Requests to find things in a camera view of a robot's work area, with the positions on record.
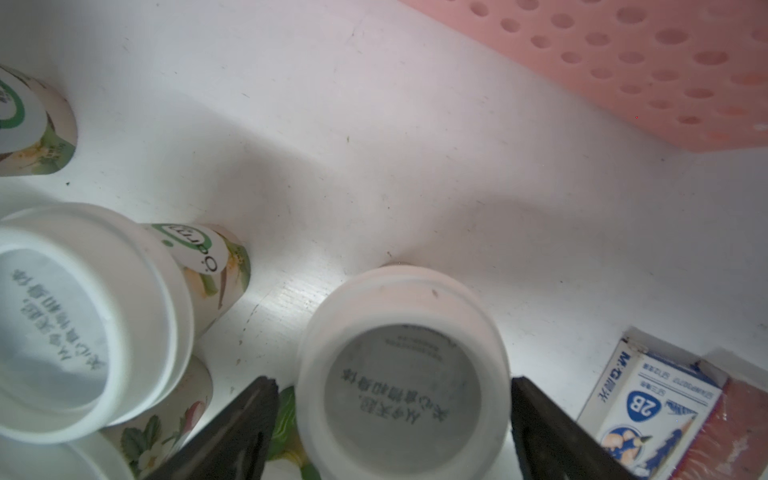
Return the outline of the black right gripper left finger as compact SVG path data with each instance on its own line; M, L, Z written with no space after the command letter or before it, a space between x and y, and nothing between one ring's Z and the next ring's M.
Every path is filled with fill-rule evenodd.
M260 376L150 479L259 479L276 423L275 380Z

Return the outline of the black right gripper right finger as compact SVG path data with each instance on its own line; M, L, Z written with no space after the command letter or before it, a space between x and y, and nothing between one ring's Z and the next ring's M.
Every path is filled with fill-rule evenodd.
M632 480L634 476L526 377L511 387L511 432L526 480Z

